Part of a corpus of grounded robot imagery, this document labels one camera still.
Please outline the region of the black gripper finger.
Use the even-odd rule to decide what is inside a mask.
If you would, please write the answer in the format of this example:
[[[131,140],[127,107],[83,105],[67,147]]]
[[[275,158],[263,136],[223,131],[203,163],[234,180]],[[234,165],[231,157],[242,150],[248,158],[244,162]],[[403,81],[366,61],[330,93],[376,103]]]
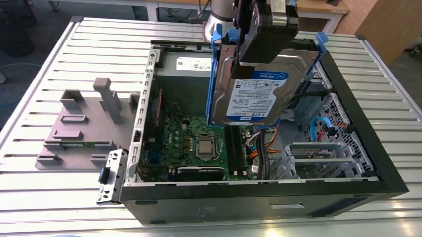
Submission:
[[[250,78],[255,66],[260,63],[259,51],[260,42],[260,10],[258,0],[235,1],[235,28],[238,30],[238,40],[231,66],[232,78]]]
[[[295,34],[299,30],[296,8],[284,0],[264,0],[262,31],[271,34]]]

